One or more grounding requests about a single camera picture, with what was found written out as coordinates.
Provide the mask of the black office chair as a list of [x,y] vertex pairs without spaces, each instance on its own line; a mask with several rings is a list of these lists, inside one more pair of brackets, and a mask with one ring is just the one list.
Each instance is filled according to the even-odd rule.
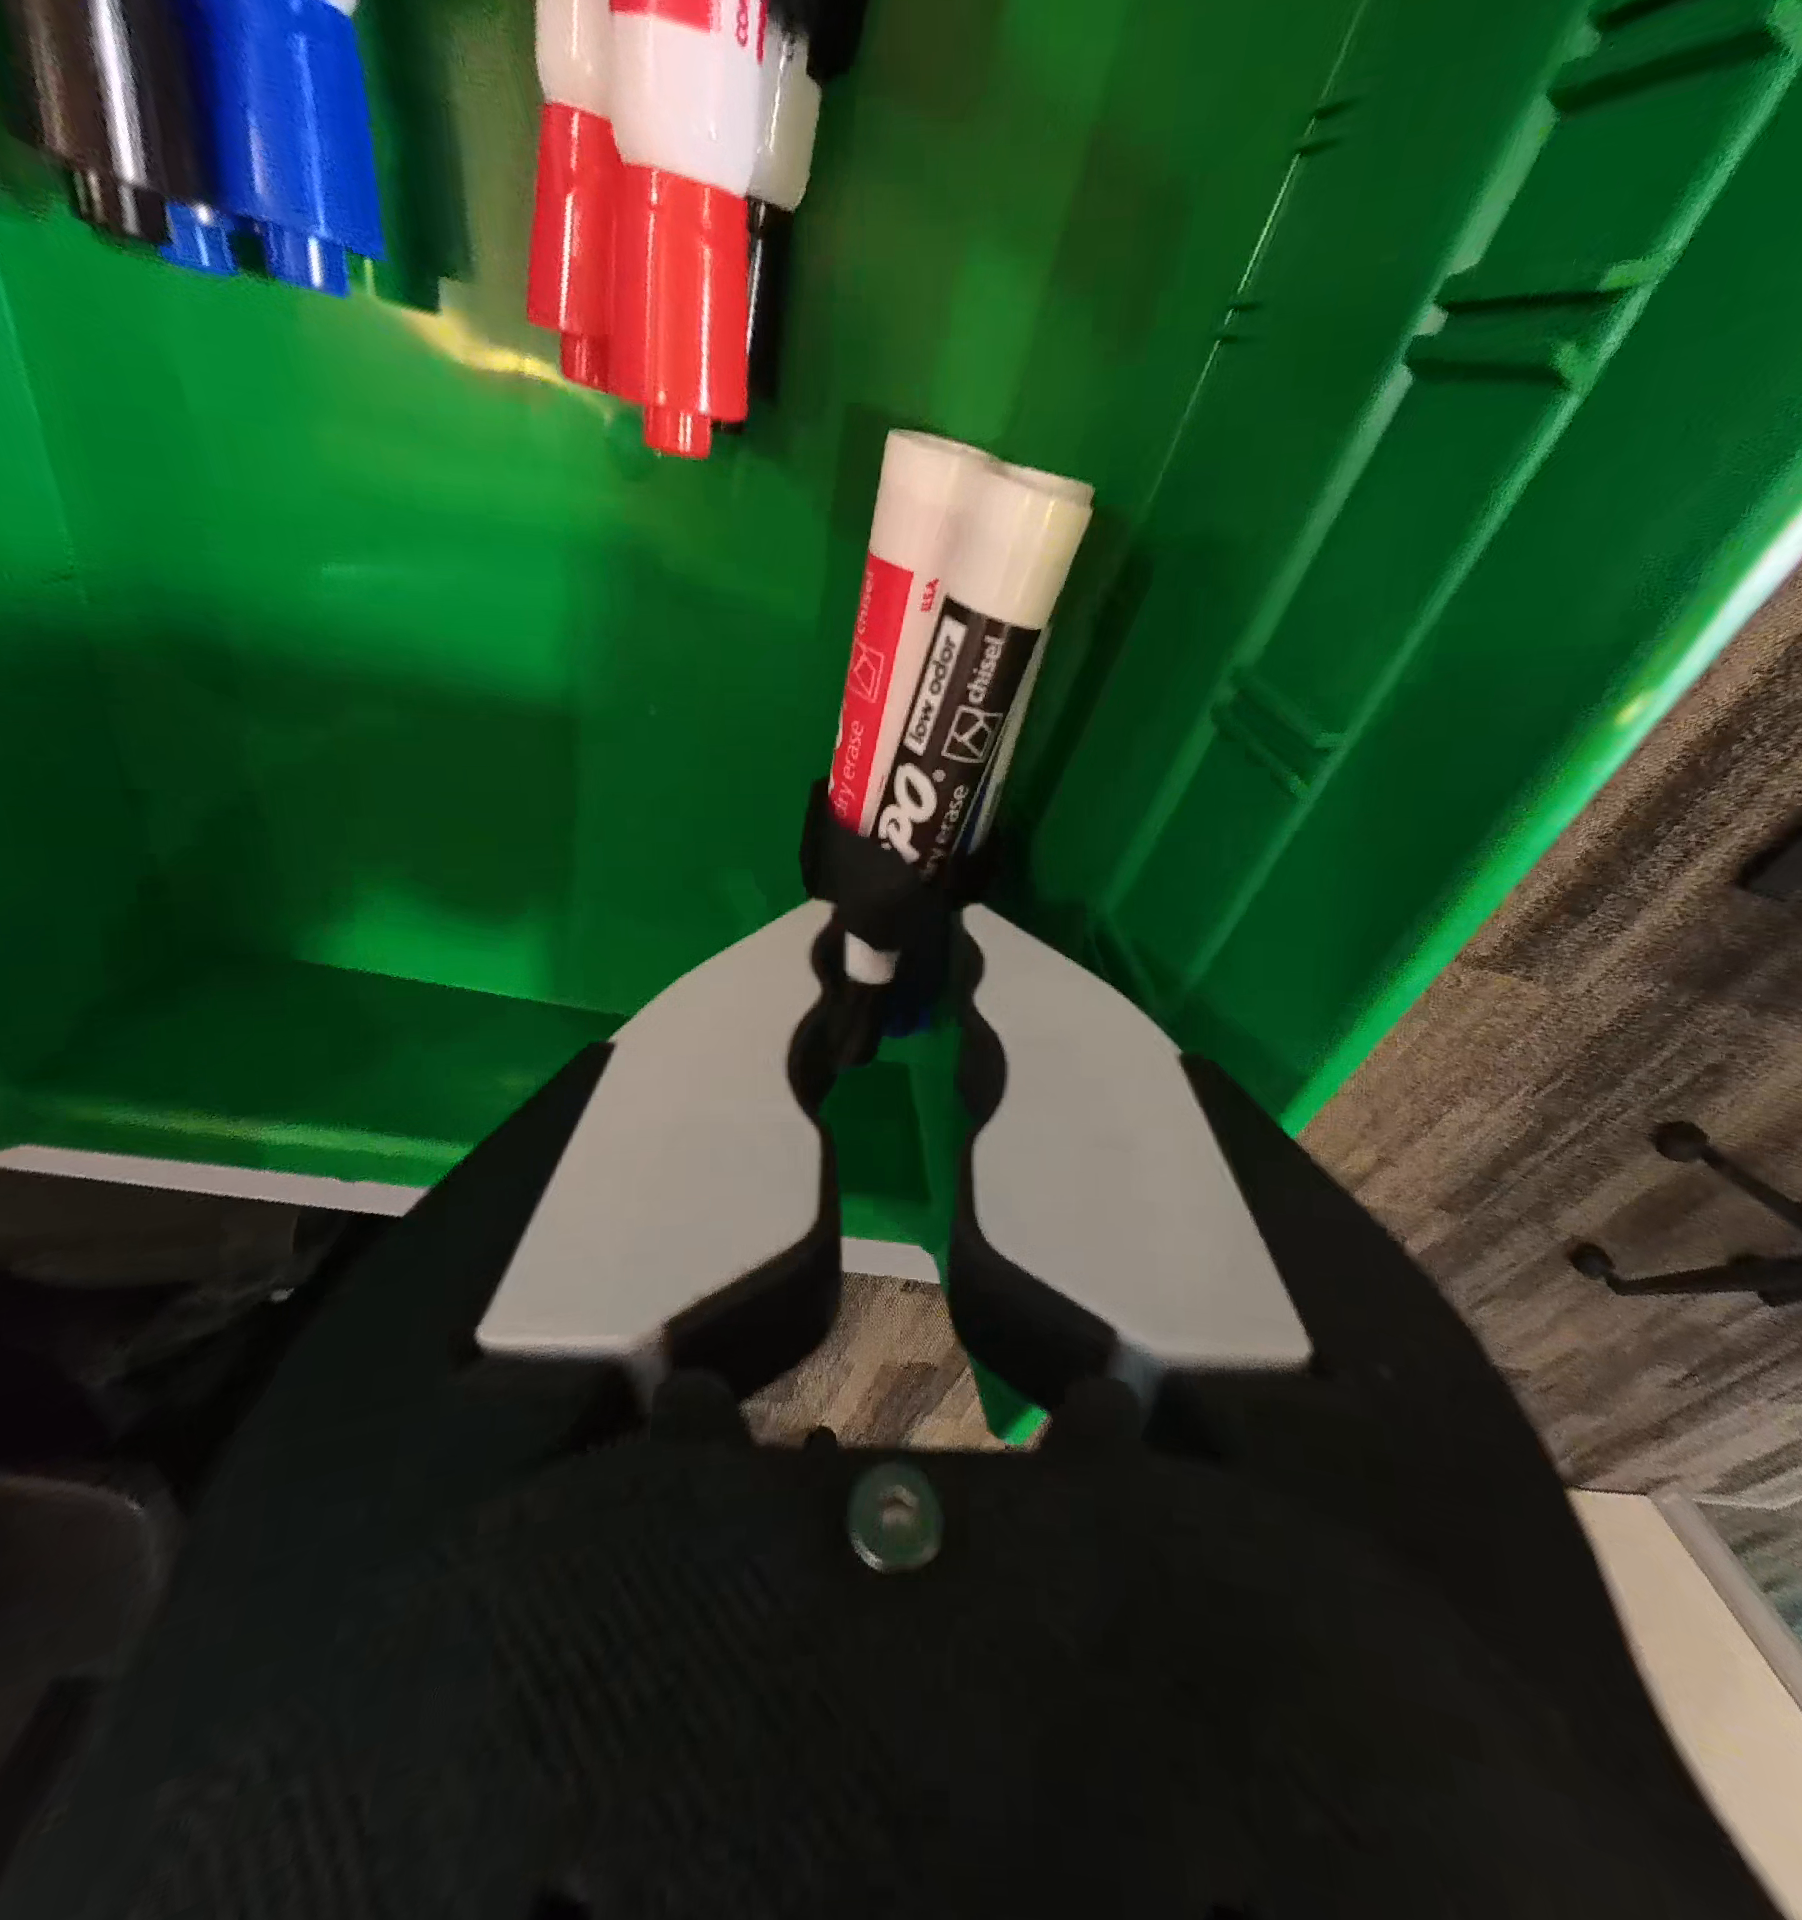
[[[1802,1238],[1802,1202],[1787,1198],[1760,1176],[1741,1168],[1723,1153],[1692,1120],[1668,1120],[1652,1134],[1658,1157],[1672,1165],[1697,1165],[1724,1180],[1770,1219],[1789,1226]],[[1596,1281],[1617,1300],[1754,1300],[1765,1308],[1802,1305],[1802,1251],[1800,1253],[1740,1253],[1708,1267],[1665,1273],[1645,1278],[1625,1278],[1595,1244],[1579,1244],[1565,1253],[1567,1263],[1581,1277]]]

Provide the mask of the red dry erase marker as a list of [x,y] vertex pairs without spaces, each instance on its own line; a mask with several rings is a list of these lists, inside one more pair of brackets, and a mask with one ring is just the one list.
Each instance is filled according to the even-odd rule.
[[953,534],[993,462],[920,430],[885,439],[824,799],[869,835],[943,599]]
[[613,3],[622,157],[611,282],[615,388],[644,440],[708,458],[745,415],[745,190],[765,103],[759,3]]
[[611,258],[622,159],[611,126],[606,3],[539,3],[543,93],[528,321],[559,340],[567,381],[611,395]]

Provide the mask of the green plastic bin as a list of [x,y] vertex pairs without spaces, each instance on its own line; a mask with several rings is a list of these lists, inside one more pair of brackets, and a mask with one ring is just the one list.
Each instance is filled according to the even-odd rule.
[[869,5],[705,463],[525,318],[532,7],[360,27],[333,298],[0,5],[0,1151],[435,1182],[795,906],[894,427],[1097,493],[993,900],[1289,1123],[1802,537],[1802,5]]

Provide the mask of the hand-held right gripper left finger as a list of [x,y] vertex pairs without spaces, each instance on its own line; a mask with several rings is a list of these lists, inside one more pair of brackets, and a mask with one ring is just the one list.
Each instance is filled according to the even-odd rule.
[[637,1400],[703,1371],[743,1398],[816,1353],[842,1205],[793,1058],[828,921],[795,906],[620,1026],[478,1322],[485,1363],[603,1370]]

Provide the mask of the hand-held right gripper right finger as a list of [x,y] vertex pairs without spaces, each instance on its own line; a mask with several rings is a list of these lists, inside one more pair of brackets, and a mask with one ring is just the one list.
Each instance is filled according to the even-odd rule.
[[961,910],[952,987],[969,1356],[1032,1405],[1302,1379],[1314,1345],[1171,1035],[987,906]]

